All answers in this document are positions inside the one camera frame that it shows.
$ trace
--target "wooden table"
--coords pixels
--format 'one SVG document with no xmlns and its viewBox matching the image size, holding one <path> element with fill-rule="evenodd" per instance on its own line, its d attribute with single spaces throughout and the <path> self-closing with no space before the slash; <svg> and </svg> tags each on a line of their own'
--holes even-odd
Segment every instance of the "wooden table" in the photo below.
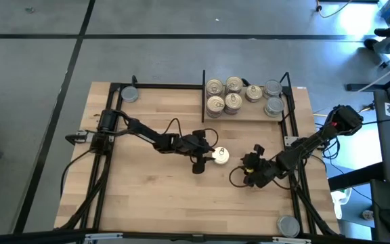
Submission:
<svg viewBox="0 0 390 244">
<path fill-rule="evenodd" d="M 81 129 L 95 130 L 98 115 L 105 108 L 110 83 L 93 82 L 83 113 Z M 307 90 L 292 89 L 300 136 L 316 131 Z M 119 232 L 204 233 L 227 235 L 278 235 L 276 220 L 293 215 L 289 190 L 275 184 L 259 188 L 234 188 L 228 174 L 255 144 L 265 148 L 270 158 L 283 149 L 278 122 L 207 121 L 201 123 L 201 90 L 139 89 L 139 99 L 123 103 L 123 111 L 152 129 L 162 132 L 172 118 L 178 117 L 183 135 L 211 127 L 219 134 L 218 146 L 226 147 L 230 160 L 225 165 L 206 164 L 203 174 L 194 175 L 189 158 L 161 155 L 152 146 L 132 135 L 116 139 L 100 230 Z M 177 133 L 177 126 L 169 130 Z M 213 143 L 214 134 L 207 131 Z M 73 158 L 88 150 L 78 144 Z M 69 170 L 56 217 L 61 226 L 85 199 L 94 155 L 87 155 Z M 331 229 L 339 232 L 324 166 L 313 159 L 306 165 L 311 201 Z M 242 183 L 237 171 L 233 181 Z M 288 180 L 279 181 L 288 186 Z M 88 226 L 92 225 L 95 206 Z M 308 232 L 305 208 L 301 204 L 302 222 Z"/>
</svg>

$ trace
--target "gray floor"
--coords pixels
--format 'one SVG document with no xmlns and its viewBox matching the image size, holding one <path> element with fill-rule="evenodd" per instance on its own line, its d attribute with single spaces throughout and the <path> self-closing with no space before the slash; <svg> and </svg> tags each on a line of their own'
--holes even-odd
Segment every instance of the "gray floor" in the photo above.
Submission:
<svg viewBox="0 0 390 244">
<path fill-rule="evenodd" d="M 352 3 L 338 16 L 321 19 L 312 12 L 314 2 L 97 0 L 87 33 L 359 37 L 386 26 L 376 14 L 377 5 Z M 0 0 L 0 33 L 77 34 L 87 5 L 81 0 Z M 331 12 L 342 3 L 323 5 Z M 28 14 L 25 7 L 35 12 Z M 74 42 L 0 40 L 0 150 L 5 153 L 0 159 L 0 233 L 12 230 Z M 64 136 L 78 129 L 92 81 L 128 82 L 137 75 L 142 83 L 200 83 L 206 69 L 207 78 L 236 75 L 262 84 L 288 71 L 293 85 L 308 87 L 317 110 L 347 94 L 344 84 L 369 83 L 390 69 L 377 68 L 387 57 L 362 47 L 360 42 L 311 40 L 84 40 L 26 231 L 53 227 L 60 176 L 73 149 Z M 360 109 L 371 101 L 371 94 L 360 94 L 345 102 Z M 366 119 L 374 117 L 368 114 Z M 356 138 L 373 141 L 374 132 L 363 131 Z M 359 168 L 377 159 L 353 146 L 341 150 L 335 163 L 345 167 Z M 350 154 L 355 160 L 349 160 Z"/>
</svg>

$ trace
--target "can lid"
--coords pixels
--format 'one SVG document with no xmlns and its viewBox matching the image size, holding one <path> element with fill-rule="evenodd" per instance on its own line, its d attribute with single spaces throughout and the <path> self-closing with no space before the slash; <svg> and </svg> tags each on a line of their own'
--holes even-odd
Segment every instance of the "can lid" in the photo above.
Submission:
<svg viewBox="0 0 390 244">
<path fill-rule="evenodd" d="M 226 148 L 220 146 L 215 148 L 215 151 L 211 154 L 211 156 L 215 158 L 215 163 L 223 165 L 227 163 L 230 158 L 230 153 Z"/>
<path fill-rule="evenodd" d="M 277 96 L 282 91 L 282 85 L 276 80 L 269 80 L 264 85 L 264 91 L 267 94 L 271 94 L 273 96 Z"/>
<path fill-rule="evenodd" d="M 220 96 L 212 96 L 207 100 L 207 108 L 211 112 L 221 112 L 225 107 L 225 102 Z"/>
<path fill-rule="evenodd" d="M 239 77 L 230 77 L 227 79 L 226 86 L 232 91 L 238 91 L 242 89 L 243 81 Z"/>
<path fill-rule="evenodd" d="M 295 217 L 281 216 L 276 222 L 282 235 L 289 238 L 297 237 L 300 231 L 300 225 Z"/>
<path fill-rule="evenodd" d="M 239 109 L 242 107 L 242 97 L 238 94 L 228 94 L 225 97 L 225 104 L 228 108 Z"/>
<path fill-rule="evenodd" d="M 211 79 L 206 84 L 206 90 L 211 94 L 220 94 L 223 90 L 223 84 L 218 79 Z"/>
<path fill-rule="evenodd" d="M 134 102 L 138 99 L 138 90 L 133 86 L 125 87 L 121 91 L 121 98 L 125 102 Z"/>
<path fill-rule="evenodd" d="M 284 110 L 284 102 L 281 98 L 269 98 L 267 100 L 267 107 L 274 113 L 281 113 Z"/>
<path fill-rule="evenodd" d="M 261 91 L 261 88 L 258 85 L 249 85 L 246 90 L 246 95 L 250 99 L 259 99 L 263 96 L 263 91 Z"/>
</svg>

